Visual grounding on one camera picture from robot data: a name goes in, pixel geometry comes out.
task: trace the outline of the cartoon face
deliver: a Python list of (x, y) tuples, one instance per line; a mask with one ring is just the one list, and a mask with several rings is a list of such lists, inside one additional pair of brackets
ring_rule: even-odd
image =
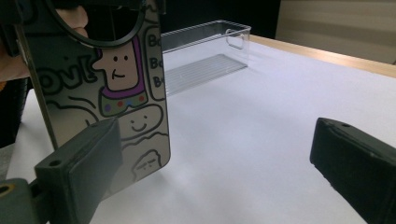
[(147, 105), (119, 117), (121, 139), (128, 140), (156, 129), (163, 120), (163, 111), (157, 105)]
[(105, 70), (106, 85), (111, 91), (128, 90), (139, 82), (133, 44), (117, 49), (102, 49), (101, 58), (92, 67)]
[(137, 181), (161, 168), (161, 156), (154, 149), (145, 153), (132, 168), (134, 181)]

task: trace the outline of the clear plastic container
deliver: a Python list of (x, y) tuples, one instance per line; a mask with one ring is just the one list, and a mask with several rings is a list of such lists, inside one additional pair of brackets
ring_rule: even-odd
[(212, 21), (162, 34), (168, 96), (248, 66), (250, 27)]

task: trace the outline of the hand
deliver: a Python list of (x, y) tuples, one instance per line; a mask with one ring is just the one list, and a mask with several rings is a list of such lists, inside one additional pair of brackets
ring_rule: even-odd
[[(87, 12), (83, 7), (73, 9), (57, 9), (59, 16), (81, 35), (88, 36), (84, 27), (88, 23)], [(21, 56), (10, 57), (0, 40), (0, 82), (29, 77), (29, 69)]]

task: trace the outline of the white wall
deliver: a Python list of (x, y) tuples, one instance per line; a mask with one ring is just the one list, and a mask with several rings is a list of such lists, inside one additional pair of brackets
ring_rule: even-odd
[(395, 63), (396, 0), (282, 0), (276, 39)]

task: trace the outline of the white table surface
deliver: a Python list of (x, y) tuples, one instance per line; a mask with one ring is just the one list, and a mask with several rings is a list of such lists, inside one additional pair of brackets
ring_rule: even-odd
[[(172, 158), (95, 224), (364, 223), (309, 162), (319, 117), (396, 147), (396, 79), (250, 43), (249, 68), (168, 99)], [(33, 92), (7, 178), (52, 149)]]

